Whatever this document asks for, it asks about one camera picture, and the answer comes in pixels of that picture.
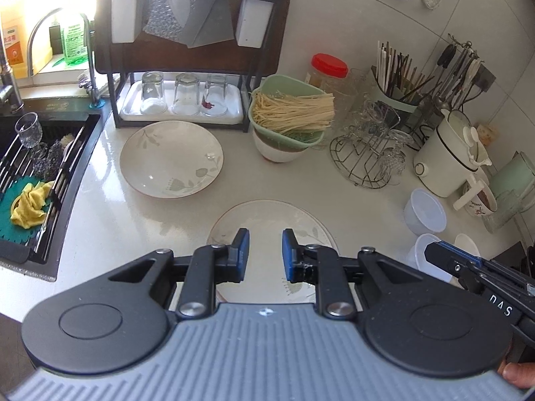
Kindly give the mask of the right hand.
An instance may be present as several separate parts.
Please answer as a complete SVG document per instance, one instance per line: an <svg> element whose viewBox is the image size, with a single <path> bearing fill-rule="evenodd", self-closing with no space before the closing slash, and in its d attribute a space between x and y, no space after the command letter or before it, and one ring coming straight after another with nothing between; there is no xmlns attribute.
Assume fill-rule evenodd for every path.
<svg viewBox="0 0 535 401"><path fill-rule="evenodd" d="M506 363L499 366L498 373L510 384L520 389L530 389L535 386L534 363Z"/></svg>

